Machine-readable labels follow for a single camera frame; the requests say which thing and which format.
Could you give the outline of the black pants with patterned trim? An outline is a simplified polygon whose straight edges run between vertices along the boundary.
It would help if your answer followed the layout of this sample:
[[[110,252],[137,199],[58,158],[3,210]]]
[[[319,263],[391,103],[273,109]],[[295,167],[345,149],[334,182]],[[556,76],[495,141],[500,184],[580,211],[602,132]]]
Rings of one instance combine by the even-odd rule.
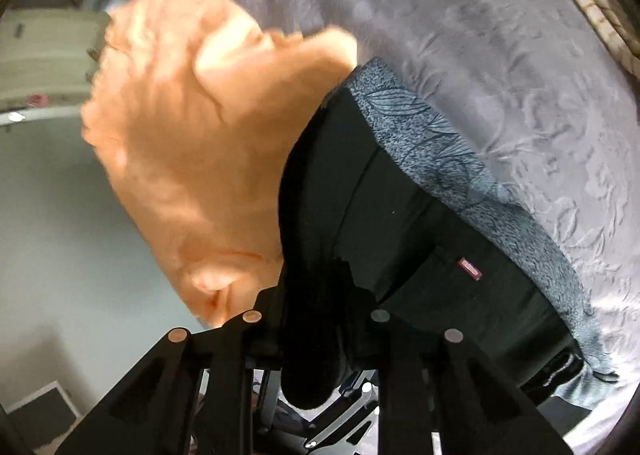
[[[287,267],[334,260],[421,331],[456,328],[533,401],[593,409],[617,383],[587,291],[465,138],[381,59],[356,68],[284,168]]]

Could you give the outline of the orange fleece blanket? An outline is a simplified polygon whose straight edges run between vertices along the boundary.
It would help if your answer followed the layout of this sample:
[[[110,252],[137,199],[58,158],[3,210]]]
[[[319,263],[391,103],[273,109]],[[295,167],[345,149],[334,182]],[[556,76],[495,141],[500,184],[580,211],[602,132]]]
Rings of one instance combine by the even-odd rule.
[[[357,50],[340,27],[264,29],[231,0],[133,0],[112,13],[82,135],[207,326],[277,284],[286,160]]]

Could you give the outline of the lavender embossed bedspread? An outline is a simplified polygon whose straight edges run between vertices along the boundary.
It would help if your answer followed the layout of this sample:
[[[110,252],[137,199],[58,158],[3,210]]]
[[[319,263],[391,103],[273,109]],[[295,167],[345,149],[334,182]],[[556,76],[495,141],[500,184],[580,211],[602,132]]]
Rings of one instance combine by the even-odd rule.
[[[233,0],[264,27],[338,25],[472,143],[573,263],[618,374],[567,436],[612,439],[639,383],[638,100],[572,0]]]

